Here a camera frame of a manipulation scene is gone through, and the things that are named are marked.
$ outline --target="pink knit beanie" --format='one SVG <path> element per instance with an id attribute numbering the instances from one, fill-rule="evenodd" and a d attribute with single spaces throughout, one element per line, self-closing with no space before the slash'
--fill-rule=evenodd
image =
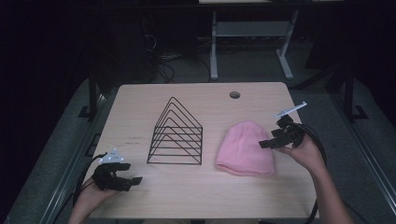
<path id="1" fill-rule="evenodd" d="M 259 145 L 267 139 L 264 128 L 253 121 L 235 124 L 220 146 L 216 167 L 233 175 L 274 175 L 273 152 Z"/>

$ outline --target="round hole in table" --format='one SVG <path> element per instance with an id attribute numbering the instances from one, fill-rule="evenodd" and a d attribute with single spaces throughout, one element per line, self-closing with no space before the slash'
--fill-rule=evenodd
<path id="1" fill-rule="evenodd" d="M 230 92 L 230 97 L 233 99 L 238 99 L 239 97 L 241 97 L 241 93 L 239 93 L 238 91 L 232 91 Z"/>

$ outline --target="wooden table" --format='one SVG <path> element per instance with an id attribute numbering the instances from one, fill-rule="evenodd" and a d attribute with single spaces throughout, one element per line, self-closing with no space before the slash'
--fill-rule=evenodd
<path id="1" fill-rule="evenodd" d="M 238 91 L 240 98 L 231 98 L 231 91 Z M 154 126 L 172 96 L 204 128 L 202 165 L 147 164 Z M 273 115 L 292 106 L 283 83 L 122 86 L 95 155 L 116 148 L 124 162 L 132 164 L 129 171 L 117 175 L 143 176 L 143 180 L 139 186 L 106 201 L 92 217 L 308 217 L 316 199 L 312 179 L 289 156 L 274 151 L 277 174 L 273 176 L 236 176 L 215 167 L 219 146 L 229 127 L 253 120 L 271 138 L 270 132 L 278 128 Z M 300 122 L 296 112 L 290 116 Z M 87 177 L 97 164 L 92 164 Z"/>

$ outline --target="triangular wire file holder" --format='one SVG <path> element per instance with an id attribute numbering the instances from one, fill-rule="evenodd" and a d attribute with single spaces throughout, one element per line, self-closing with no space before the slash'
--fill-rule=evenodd
<path id="1" fill-rule="evenodd" d="M 202 164 L 203 127 L 175 97 L 155 124 L 147 163 Z"/>

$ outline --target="hand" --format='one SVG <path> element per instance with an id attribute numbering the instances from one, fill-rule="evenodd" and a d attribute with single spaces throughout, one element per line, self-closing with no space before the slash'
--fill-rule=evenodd
<path id="1" fill-rule="evenodd" d="M 295 147 L 282 147 L 277 151 L 283 152 L 301 164 L 310 173 L 326 169 L 320 151 L 308 134 L 304 135 L 303 142 Z"/>
<path id="2" fill-rule="evenodd" d="M 93 179 L 89 178 L 81 187 L 81 193 L 69 218 L 69 224 L 85 223 L 85 220 L 96 208 L 106 199 L 118 193 L 119 191 L 113 189 L 100 190 Z"/>

